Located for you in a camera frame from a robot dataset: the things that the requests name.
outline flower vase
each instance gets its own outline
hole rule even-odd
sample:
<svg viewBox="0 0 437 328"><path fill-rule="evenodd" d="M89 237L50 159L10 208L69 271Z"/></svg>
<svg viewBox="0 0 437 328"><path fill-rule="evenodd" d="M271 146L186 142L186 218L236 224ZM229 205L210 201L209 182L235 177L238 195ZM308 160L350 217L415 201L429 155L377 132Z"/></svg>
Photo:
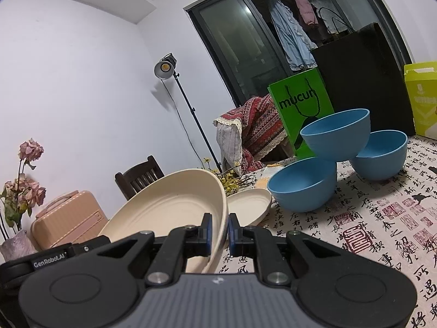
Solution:
<svg viewBox="0 0 437 328"><path fill-rule="evenodd" d="M0 253L5 262L34 254L37 250L26 235L25 230L19 230L12 238L6 239L0 245Z"/></svg>

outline window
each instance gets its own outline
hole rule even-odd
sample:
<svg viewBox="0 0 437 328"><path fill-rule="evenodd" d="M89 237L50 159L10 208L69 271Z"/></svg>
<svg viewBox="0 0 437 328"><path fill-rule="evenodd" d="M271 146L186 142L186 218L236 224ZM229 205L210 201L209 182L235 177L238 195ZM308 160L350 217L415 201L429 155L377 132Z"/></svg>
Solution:
<svg viewBox="0 0 437 328"><path fill-rule="evenodd" d="M281 40L280 26L272 20L269 0L206 0L191 8L191 16L202 40L237 106L253 96L265 96L268 85L313 67L309 52L360 28L377 22L382 27L399 71L410 63L407 49L394 21L381 0L308 0L317 26L302 20L297 0L279 0L292 13L294 28L305 40L302 56ZM302 57L303 63L293 63Z"/></svg>

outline yellow flowers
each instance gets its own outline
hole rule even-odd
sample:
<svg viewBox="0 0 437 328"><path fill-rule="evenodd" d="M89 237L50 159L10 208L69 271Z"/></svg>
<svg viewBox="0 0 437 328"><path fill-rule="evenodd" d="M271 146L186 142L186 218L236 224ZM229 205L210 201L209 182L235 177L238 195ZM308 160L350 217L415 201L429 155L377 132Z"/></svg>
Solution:
<svg viewBox="0 0 437 328"><path fill-rule="evenodd" d="M237 193L239 189L245 188L255 183L253 175L244 175L239 177L235 173L233 169L240 166L240 163L238 161L234 163L234 167L232 169L229 169L224 173L220 173L218 169L211 169L209 165L209 162L211 161L210 158L203 158L203 161L205 162L205 164L208 165L208 170L218 177L223 185L223 188L225 189L227 196L233 195L234 193Z"/></svg>

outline dried flower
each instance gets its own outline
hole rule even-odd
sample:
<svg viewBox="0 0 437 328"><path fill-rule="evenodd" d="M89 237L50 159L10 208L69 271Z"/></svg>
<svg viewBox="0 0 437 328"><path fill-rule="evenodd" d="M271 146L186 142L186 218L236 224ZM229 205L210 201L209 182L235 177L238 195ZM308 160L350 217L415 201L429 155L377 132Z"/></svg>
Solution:
<svg viewBox="0 0 437 328"><path fill-rule="evenodd" d="M20 145L20 151L18 156L20 160L26 160L28 162L38 160L44 152L44 148L41 147L37 142L30 138L28 142L24 142Z"/></svg>
<svg viewBox="0 0 437 328"><path fill-rule="evenodd" d="M244 175L238 177L236 172L232 169L225 171L224 173L220 173L217 169L209 169L211 173L214 173L225 189L226 195L233 195L237 193L239 189L245 188L247 186L253 185L255 183L253 175Z"/></svg>
<svg viewBox="0 0 437 328"><path fill-rule="evenodd" d="M20 145L18 156L20 158L20 165L18 167L18 178L13 182L8 181L4 184L3 192L0 198L4 201L5 220L9 227L17 225L17 229L21 229L21 218L27 211L29 217L32 215L32 208L36 205L41 206L45 199L45 188L39 185L39 182L27 178L24 174L26 165L33 170L35 166L30 162L37 160L44 152L33 138Z"/></svg>

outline white wall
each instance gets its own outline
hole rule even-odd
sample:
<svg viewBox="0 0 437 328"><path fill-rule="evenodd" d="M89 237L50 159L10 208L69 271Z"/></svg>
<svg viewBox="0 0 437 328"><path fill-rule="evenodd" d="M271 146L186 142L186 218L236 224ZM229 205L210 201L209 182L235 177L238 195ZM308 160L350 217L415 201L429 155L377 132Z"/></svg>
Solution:
<svg viewBox="0 0 437 328"><path fill-rule="evenodd" d="M437 0L383 0L392 14L413 62L437 60Z"/></svg>
<svg viewBox="0 0 437 328"><path fill-rule="evenodd" d="M184 11L184 7L196 1L154 0L157 9L138 26L155 61L159 61L167 53L173 53L178 60L176 71L181 75L182 87L196 109L196 115L216 156L219 157L220 150L215 141L216 129L212 122L235 108L235 105L208 51ZM208 154L208 149L177 85L172 80L166 81L166 84L171 87L195 148L200 150L201 154Z"/></svg>
<svg viewBox="0 0 437 328"><path fill-rule="evenodd" d="M150 154L165 174L200 166L136 25L72 0L2 0L0 21L0 184L30 137L46 200L90 190L108 217L115 173Z"/></svg>

